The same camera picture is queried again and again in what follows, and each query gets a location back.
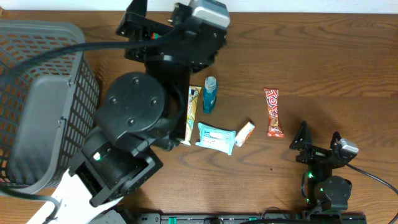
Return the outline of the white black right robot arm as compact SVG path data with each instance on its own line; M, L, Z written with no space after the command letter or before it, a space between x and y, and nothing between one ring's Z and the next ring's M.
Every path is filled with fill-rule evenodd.
M357 156L357 145L335 132L329 149L315 146L308 124L304 121L289 148L299 152L297 162L308 165L303 177L307 189L303 189L302 193L308 199L312 212L340 213L347 210L352 183L333 175L332 171L344 167Z

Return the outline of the brown Top chocolate bar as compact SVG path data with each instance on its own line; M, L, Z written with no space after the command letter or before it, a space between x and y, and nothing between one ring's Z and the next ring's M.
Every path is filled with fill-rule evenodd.
M269 116L269 126L267 135L269 137L283 138L285 136L279 121L278 97L279 90L274 88L265 88L267 110Z

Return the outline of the light blue wet wipes pack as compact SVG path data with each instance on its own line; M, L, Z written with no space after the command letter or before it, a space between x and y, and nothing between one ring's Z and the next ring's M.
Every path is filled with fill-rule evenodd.
M232 155L236 131L215 128L204 123L198 123L200 140L196 146L214 149Z

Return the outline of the small orange white tissue pack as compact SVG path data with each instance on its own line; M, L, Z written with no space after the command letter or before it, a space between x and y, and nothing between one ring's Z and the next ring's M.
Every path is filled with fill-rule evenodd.
M254 131L255 125L248 121L235 136L235 145L241 147Z

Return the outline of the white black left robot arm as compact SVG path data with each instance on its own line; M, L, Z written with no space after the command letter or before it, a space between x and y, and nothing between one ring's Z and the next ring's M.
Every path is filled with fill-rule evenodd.
M116 31L125 42L63 49L124 49L127 59L146 70L121 75L109 86L95 111L95 128L31 223L103 217L162 167L152 146L169 151L184 138L190 75L214 62L225 43L229 12L221 2L197 0L177 3L168 24L146 14L146 1L130 3Z

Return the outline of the blue mouthwash bottle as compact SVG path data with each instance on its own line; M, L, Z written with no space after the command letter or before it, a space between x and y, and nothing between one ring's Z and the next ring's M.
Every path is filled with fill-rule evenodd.
M205 80L205 89L203 92L203 111L210 114L216 104L216 95L218 91L218 82L215 77L207 77Z

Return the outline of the yellow chips snack bag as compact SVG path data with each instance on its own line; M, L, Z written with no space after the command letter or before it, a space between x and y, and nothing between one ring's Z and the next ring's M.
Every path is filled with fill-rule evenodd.
M200 86L189 86L188 103L187 103L187 120L185 128L185 139L181 141L182 144L190 146L190 140L195 123L195 115L197 111L197 101L201 92Z

